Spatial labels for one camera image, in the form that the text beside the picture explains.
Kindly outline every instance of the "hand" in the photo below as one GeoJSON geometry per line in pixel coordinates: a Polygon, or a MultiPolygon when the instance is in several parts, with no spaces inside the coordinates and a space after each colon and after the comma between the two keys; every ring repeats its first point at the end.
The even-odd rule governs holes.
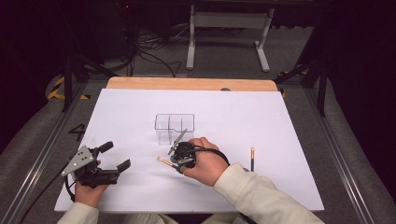
{"type": "MultiPolygon", "coordinates": [[[[196,146],[219,150],[216,145],[207,141],[205,137],[192,138],[189,142],[196,146]]],[[[227,162],[213,152],[197,151],[195,155],[195,166],[193,168],[183,166],[181,167],[181,172],[185,176],[194,178],[205,185],[215,186],[222,173],[227,169],[227,162]]]]}
{"type": "Polygon", "coordinates": [[[75,192],[77,203],[84,203],[90,207],[97,208],[102,197],[103,192],[108,188],[108,185],[99,185],[96,188],[89,186],[82,186],[78,181],[76,182],[75,192]]]}

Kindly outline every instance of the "white paper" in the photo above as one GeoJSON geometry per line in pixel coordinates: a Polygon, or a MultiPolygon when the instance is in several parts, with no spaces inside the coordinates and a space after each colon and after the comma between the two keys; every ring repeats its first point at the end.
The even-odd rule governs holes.
{"type": "MultiPolygon", "coordinates": [[[[250,167],[255,147],[255,173],[269,177],[278,189],[310,210],[323,210],[290,116],[274,91],[102,90],[81,145],[114,147],[99,154],[102,169],[116,169],[131,159],[117,185],[105,192],[99,209],[116,213],[231,212],[212,188],[157,161],[169,160],[170,146],[160,146],[154,130],[157,114],[194,114],[194,137],[205,136],[230,163],[250,167]]],[[[72,202],[65,189],[55,211],[72,202]]]]}

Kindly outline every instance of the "metal rail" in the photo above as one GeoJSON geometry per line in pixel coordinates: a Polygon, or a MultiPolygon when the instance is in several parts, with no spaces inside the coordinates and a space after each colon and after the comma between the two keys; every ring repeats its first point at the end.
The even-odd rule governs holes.
{"type": "Polygon", "coordinates": [[[329,126],[326,118],[322,117],[317,109],[317,98],[312,89],[305,89],[306,97],[312,109],[315,112],[315,115],[319,121],[320,127],[324,132],[326,139],[328,141],[332,159],[335,163],[335,166],[338,170],[338,173],[343,180],[344,186],[346,188],[346,192],[349,195],[350,201],[352,201],[352,205],[355,208],[356,214],[359,217],[359,220],[362,224],[374,224],[373,218],[368,210],[366,203],[364,202],[361,192],[355,182],[355,179],[350,173],[349,168],[347,167],[347,163],[344,159],[344,156],[338,146],[335,137],[332,133],[332,129],[329,126]]]}
{"type": "Polygon", "coordinates": [[[15,196],[13,202],[11,203],[11,206],[8,208],[6,215],[3,217],[1,221],[2,224],[12,224],[17,221],[18,217],[21,214],[21,210],[29,199],[29,196],[35,188],[35,184],[37,183],[38,178],[41,176],[50,158],[50,155],[55,148],[56,141],[58,140],[58,137],[61,134],[64,125],[66,124],[71,112],[73,111],[78,102],[78,97],[83,93],[86,86],[86,83],[78,83],[76,85],[76,89],[73,95],[74,101],[69,106],[69,108],[64,111],[58,118],[51,134],[49,135],[49,138],[47,139],[46,144],[41,149],[40,154],[38,154],[38,157],[35,160],[35,163],[32,166],[31,170],[29,171],[29,174],[23,181],[23,184],[21,185],[21,188],[15,196]]]}

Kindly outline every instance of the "clear plastic box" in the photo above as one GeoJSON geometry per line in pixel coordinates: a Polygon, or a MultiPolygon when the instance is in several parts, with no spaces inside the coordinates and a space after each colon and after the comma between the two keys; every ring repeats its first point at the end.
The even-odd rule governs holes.
{"type": "Polygon", "coordinates": [[[158,114],[155,117],[155,132],[160,145],[172,145],[187,129],[180,141],[189,141],[194,136],[193,114],[158,114]]]}

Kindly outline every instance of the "gripper camera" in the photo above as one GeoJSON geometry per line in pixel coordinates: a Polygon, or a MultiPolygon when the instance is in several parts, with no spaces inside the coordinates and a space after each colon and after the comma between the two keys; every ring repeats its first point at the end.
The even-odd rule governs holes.
{"type": "Polygon", "coordinates": [[[99,152],[104,153],[113,147],[112,142],[107,142],[94,149],[81,147],[74,155],[73,159],[67,164],[62,171],[62,176],[67,184],[67,175],[71,174],[74,181],[78,181],[82,186],[96,188],[99,185],[115,185],[120,173],[131,166],[131,161],[127,160],[117,166],[117,170],[102,170],[98,167],[99,152]]]}

